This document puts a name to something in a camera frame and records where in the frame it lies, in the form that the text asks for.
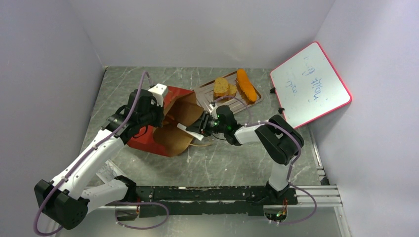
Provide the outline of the round fake bread slice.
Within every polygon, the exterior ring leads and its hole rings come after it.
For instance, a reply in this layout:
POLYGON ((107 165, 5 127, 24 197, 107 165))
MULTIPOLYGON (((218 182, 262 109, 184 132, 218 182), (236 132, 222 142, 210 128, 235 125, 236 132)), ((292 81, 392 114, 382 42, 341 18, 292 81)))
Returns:
POLYGON ((230 83, 229 87, 228 87, 228 95, 229 96, 236 96, 237 91, 238 91, 237 86, 230 83))

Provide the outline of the red paper bag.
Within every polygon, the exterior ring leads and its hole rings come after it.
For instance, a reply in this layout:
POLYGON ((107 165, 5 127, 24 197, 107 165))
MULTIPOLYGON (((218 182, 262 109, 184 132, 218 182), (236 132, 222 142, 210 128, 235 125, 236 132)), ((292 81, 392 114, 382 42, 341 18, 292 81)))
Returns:
POLYGON ((197 104, 196 94, 192 90, 169 86, 164 98, 163 126, 148 126, 139 130, 127 143, 131 148, 173 157, 184 152, 194 137, 179 128, 188 127, 200 118, 204 109, 197 104))

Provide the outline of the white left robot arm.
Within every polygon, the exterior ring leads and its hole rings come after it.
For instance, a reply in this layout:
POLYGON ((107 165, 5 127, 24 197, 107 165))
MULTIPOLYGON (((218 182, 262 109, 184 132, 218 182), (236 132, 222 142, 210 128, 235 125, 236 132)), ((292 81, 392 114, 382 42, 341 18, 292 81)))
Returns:
POLYGON ((37 235, 44 236, 38 230, 41 214, 58 223, 59 232, 63 228, 73 229, 87 214, 103 205, 112 202, 131 205, 139 200, 136 183, 123 175, 95 188, 87 189, 86 186, 141 128, 162 125, 167 93, 167 86, 162 84, 133 91, 128 104, 106 119, 90 145, 65 170, 50 181, 40 180, 35 185, 39 209, 33 230, 37 235))

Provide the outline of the fake bread piece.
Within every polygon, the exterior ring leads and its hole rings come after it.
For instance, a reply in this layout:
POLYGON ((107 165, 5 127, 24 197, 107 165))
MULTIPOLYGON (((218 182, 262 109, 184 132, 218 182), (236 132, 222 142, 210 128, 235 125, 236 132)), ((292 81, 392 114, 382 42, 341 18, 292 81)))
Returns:
POLYGON ((219 77, 214 81, 213 94, 215 97, 226 96, 229 94, 229 82, 224 77, 219 77))

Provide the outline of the long orange fake bread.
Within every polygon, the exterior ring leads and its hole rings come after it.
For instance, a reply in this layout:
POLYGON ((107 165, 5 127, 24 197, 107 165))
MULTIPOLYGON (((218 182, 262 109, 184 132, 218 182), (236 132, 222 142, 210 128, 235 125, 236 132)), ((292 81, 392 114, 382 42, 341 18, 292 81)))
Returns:
POLYGON ((257 100, 257 93, 244 69, 237 70, 237 82, 247 99, 255 102, 257 100))

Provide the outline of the metal tongs white handle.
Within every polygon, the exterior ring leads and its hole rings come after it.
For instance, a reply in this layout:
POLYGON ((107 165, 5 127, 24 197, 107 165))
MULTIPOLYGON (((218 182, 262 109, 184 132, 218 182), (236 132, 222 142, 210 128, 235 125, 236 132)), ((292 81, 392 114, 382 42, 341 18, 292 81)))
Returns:
POLYGON ((200 141, 202 141, 202 139, 204 138, 204 135, 201 135, 201 134, 199 134, 199 133, 196 133, 196 132, 191 132, 191 131, 186 130, 186 128, 187 128, 187 127, 186 127, 186 126, 184 126, 184 125, 182 125, 182 124, 180 124, 180 123, 178 123, 178 124, 176 125, 176 127, 177 127, 177 128, 179 128, 180 130, 184 131, 185 133, 187 133, 187 134, 189 134, 189 135, 193 136, 194 138, 196 138, 196 139, 200 140, 200 141))

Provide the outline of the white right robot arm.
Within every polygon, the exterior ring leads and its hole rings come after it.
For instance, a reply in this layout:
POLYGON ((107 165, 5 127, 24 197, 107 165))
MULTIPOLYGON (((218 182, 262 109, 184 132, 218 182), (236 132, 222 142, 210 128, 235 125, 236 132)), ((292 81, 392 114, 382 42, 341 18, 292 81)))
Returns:
POLYGON ((221 133, 234 146, 261 143, 273 160, 267 181, 267 199, 271 204, 279 204, 285 199, 285 191, 290 187, 290 168, 293 160, 301 155, 304 140, 280 115, 242 125, 237 122, 230 107, 220 106, 211 112, 204 111, 185 131, 205 137, 221 133))

